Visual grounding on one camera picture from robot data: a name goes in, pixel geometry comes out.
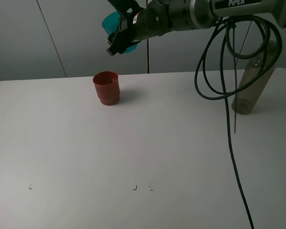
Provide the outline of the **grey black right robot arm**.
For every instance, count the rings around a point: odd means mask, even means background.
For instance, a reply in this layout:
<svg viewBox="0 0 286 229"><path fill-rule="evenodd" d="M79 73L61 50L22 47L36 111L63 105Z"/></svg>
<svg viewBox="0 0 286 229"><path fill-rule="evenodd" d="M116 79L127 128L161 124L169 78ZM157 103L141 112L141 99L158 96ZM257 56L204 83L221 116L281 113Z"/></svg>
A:
<svg viewBox="0 0 286 229"><path fill-rule="evenodd" d="M286 28L286 0L153 0L146 8L134 0L109 3L119 14L119 24L108 36L110 56L171 31L211 28L223 17L271 13Z"/></svg>

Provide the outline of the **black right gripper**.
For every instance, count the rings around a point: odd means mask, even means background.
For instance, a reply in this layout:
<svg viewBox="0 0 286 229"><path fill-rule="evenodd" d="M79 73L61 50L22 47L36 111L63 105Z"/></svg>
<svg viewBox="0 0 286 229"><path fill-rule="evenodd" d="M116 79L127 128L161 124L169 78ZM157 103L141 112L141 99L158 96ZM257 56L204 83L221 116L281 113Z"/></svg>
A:
<svg viewBox="0 0 286 229"><path fill-rule="evenodd" d="M168 6L128 7L126 30L120 30L118 25L105 29L109 55L132 52L140 41L173 31L168 10Z"/></svg>

